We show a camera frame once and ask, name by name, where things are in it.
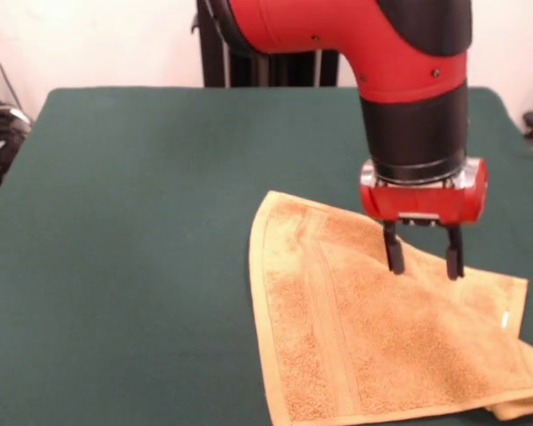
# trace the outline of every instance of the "green tablecloth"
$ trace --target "green tablecloth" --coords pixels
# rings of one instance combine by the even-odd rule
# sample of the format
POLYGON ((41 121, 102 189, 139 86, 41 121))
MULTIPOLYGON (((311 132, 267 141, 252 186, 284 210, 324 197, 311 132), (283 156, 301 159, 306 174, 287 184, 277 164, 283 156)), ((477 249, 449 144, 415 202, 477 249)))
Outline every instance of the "green tablecloth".
MULTIPOLYGON (((533 154, 494 93, 470 104, 490 184, 465 260, 530 279, 533 344, 533 154)), ((355 89, 53 92, 0 193, 0 425, 269 424, 252 219, 271 189, 360 210, 367 156, 355 89)))

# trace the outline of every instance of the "red robot arm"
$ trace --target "red robot arm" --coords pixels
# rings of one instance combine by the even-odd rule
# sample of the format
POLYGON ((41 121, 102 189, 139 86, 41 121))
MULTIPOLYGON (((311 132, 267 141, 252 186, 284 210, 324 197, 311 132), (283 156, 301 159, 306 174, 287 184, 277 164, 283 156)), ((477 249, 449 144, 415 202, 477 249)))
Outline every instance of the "red robot arm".
POLYGON ((449 230, 448 274, 464 276, 460 224, 476 222, 483 160, 466 157, 471 0, 207 0, 243 54, 341 52, 359 88, 370 159, 360 193, 384 222, 389 266, 404 262, 395 224, 449 230))

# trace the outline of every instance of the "black cable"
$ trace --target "black cable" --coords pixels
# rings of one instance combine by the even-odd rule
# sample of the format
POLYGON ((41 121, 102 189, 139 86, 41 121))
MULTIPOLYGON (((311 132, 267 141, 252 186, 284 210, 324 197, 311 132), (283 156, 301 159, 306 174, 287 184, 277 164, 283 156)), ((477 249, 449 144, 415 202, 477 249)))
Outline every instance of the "black cable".
POLYGON ((18 95, 16 94, 16 91, 12 87, 12 84, 10 83, 10 79, 8 78, 8 75, 6 74, 6 71, 4 70, 4 67, 2 66, 1 63, 0 63, 0 72, 2 73, 2 76, 4 77, 4 80, 6 81, 6 85, 8 86, 10 93, 12 94, 12 96, 14 97, 14 100, 16 101, 16 107, 18 107, 19 109, 23 109, 21 107, 20 100, 18 99, 18 95))

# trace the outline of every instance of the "orange towel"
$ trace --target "orange towel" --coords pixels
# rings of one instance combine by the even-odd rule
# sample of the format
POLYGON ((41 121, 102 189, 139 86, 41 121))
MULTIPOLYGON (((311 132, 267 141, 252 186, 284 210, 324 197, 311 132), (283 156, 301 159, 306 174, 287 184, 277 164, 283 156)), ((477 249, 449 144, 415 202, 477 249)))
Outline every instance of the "orange towel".
POLYGON ((484 407, 533 414, 533 347, 518 338, 527 281, 403 243, 386 267, 381 227, 269 193, 251 231, 253 310, 274 426, 354 425, 484 407))

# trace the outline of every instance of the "table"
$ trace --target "table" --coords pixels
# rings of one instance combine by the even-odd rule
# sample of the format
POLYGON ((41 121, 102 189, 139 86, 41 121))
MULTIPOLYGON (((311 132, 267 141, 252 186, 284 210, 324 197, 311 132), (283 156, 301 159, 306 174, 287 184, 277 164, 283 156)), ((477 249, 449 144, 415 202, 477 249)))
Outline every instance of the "table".
MULTIPOLYGON (((361 209, 358 102, 348 88, 52 92, 0 191, 0 424, 270 424, 252 219, 268 190, 361 209)), ((495 93, 472 90, 470 108, 490 184, 466 263, 530 279, 533 344, 533 153, 495 93)))

